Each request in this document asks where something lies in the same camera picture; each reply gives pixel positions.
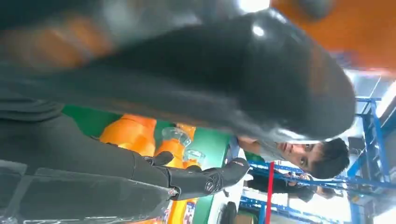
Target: blue shelf frame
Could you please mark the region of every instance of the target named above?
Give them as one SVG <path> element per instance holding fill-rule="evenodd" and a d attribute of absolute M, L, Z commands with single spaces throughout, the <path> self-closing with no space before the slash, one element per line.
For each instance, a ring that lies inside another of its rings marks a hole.
<path fill-rule="evenodd" d="M 240 207 L 260 211 L 259 224 L 264 223 L 266 205 L 267 205 L 266 201 L 260 201 L 260 200 L 252 199 L 252 198 L 245 197 L 245 196 L 242 196 L 240 198 Z M 320 219 L 322 221 L 326 221 L 327 223 L 330 223 L 330 224 L 342 223 L 341 221 L 336 220 L 336 219 L 329 219 L 324 216 L 319 216 L 319 215 L 312 214 L 309 212 L 299 211 L 296 209 L 292 209 L 288 206 L 283 206 L 283 205 L 279 205 L 279 204 L 271 204 L 271 208 L 276 209 L 276 210 L 271 210 L 272 214 L 280 215 L 280 216 L 286 217 L 286 218 L 291 218 L 291 219 L 294 219 L 294 220 L 297 220 L 300 222 L 312 223 L 312 222 L 314 222 L 314 220 L 312 220 L 312 218 L 316 218 L 316 219 Z M 293 215 L 290 213 L 302 215 L 303 217 L 296 216 L 296 215 Z"/>

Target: orange object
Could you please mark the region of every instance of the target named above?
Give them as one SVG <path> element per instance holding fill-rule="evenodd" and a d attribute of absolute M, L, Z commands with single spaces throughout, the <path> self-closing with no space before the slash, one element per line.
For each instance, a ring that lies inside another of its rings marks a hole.
<path fill-rule="evenodd" d="M 194 141 L 195 130 L 197 129 L 197 127 L 185 124 L 177 124 L 176 126 L 186 132 L 187 135 L 190 137 L 191 141 Z"/>
<path fill-rule="evenodd" d="M 142 156 L 153 156 L 156 149 L 154 140 L 156 123 L 155 119 L 125 114 L 104 129 L 100 141 L 117 144 Z"/>
<path fill-rule="evenodd" d="M 384 69 L 396 77 L 396 1 L 336 0 L 330 14 L 311 21 L 290 0 L 272 0 L 271 6 L 330 52 L 354 54 L 358 67 Z"/>
<path fill-rule="evenodd" d="M 162 131 L 163 141 L 156 151 L 156 155 L 168 151 L 173 154 L 173 160 L 167 164 L 168 167 L 184 168 L 183 154 L 185 148 L 191 143 L 186 132 L 177 127 L 167 127 Z"/>

